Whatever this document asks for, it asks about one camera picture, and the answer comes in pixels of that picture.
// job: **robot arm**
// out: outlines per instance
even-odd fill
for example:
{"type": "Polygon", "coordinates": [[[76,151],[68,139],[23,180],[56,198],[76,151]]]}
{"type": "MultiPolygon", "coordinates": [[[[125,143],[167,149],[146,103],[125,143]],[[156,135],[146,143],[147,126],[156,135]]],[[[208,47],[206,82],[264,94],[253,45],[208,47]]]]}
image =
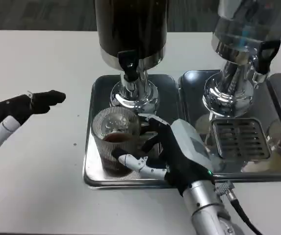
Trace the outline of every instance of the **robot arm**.
{"type": "Polygon", "coordinates": [[[62,103],[64,93],[49,91],[20,95],[0,102],[0,146],[33,114],[45,114],[50,106],[62,103]]]}
{"type": "MultiPolygon", "coordinates": [[[[243,210],[232,191],[232,183],[215,184],[211,160],[196,130],[181,119],[170,125],[155,115],[139,116],[149,124],[146,131],[157,132],[143,145],[142,150],[149,152],[155,144],[160,143],[163,150],[159,161],[136,157],[120,148],[113,150],[112,156],[143,176],[165,180],[176,187],[184,198],[198,235],[235,235],[235,226],[220,196],[226,194],[232,205],[238,206],[236,209],[243,210]]],[[[248,218],[245,222],[252,225],[248,218]]],[[[254,226],[251,229],[261,234],[254,226]]]]}

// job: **table surface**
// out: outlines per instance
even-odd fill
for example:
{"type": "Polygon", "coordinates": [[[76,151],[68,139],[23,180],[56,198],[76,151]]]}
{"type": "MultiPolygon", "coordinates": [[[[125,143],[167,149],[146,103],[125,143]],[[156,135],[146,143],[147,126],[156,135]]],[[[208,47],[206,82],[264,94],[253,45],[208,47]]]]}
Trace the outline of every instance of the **table surface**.
{"type": "MultiPolygon", "coordinates": [[[[210,41],[211,33],[169,33],[166,56],[150,73],[177,80],[187,70],[219,69],[223,60],[210,41]]],[[[83,182],[91,87],[101,75],[118,74],[99,50],[96,32],[0,31],[0,101],[26,91],[67,95],[0,149],[0,232],[194,234],[175,189],[91,190],[83,182]]],[[[281,72],[281,48],[272,72],[281,72]]],[[[235,186],[262,233],[281,234],[281,183],[235,186]]],[[[225,204],[233,222],[253,234],[225,204]]]]}

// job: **floor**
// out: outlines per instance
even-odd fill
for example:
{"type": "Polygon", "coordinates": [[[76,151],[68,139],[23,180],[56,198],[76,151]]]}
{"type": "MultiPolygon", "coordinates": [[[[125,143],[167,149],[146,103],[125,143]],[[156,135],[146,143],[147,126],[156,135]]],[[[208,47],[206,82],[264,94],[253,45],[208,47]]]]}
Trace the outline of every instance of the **floor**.
{"type": "MultiPolygon", "coordinates": [[[[169,0],[169,32],[211,32],[219,0],[169,0]]],[[[94,0],[0,0],[0,29],[96,31],[94,0]]]]}

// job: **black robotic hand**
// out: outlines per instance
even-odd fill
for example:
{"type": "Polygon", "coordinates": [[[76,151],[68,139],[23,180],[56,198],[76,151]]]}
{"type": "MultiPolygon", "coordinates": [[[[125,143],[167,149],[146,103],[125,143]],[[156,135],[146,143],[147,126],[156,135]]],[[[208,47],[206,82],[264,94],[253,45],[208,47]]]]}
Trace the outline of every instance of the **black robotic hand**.
{"type": "Polygon", "coordinates": [[[160,143],[162,151],[159,161],[133,156],[120,148],[113,150],[114,158],[146,177],[166,180],[176,187],[181,195],[192,182],[214,182],[212,164],[206,148],[199,134],[189,123],[178,119],[170,125],[155,115],[138,115],[142,121],[148,123],[142,128],[142,133],[157,132],[157,135],[145,142],[142,150],[148,153],[155,144],[160,143]]]}
{"type": "Polygon", "coordinates": [[[0,145],[16,130],[6,127],[9,119],[18,128],[33,114],[45,114],[50,106],[62,103],[66,95],[57,91],[29,93],[0,102],[0,145]]]}
{"type": "Polygon", "coordinates": [[[45,114],[50,106],[62,103],[66,95],[57,91],[43,93],[30,93],[20,95],[0,102],[0,123],[7,117],[12,116],[20,125],[23,125],[33,114],[45,114]]]}

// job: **coffee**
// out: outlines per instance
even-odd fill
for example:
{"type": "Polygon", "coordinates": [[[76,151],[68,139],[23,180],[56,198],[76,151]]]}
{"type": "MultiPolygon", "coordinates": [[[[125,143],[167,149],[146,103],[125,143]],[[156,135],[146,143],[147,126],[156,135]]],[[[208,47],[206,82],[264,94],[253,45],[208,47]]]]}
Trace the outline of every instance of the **coffee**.
{"type": "Polygon", "coordinates": [[[103,140],[106,142],[111,142],[111,143],[121,143],[125,141],[129,141],[132,139],[131,134],[127,133],[111,133],[107,135],[103,140]]]}
{"type": "Polygon", "coordinates": [[[137,50],[139,59],[166,42],[168,0],[96,0],[100,45],[108,54],[137,50]]]}

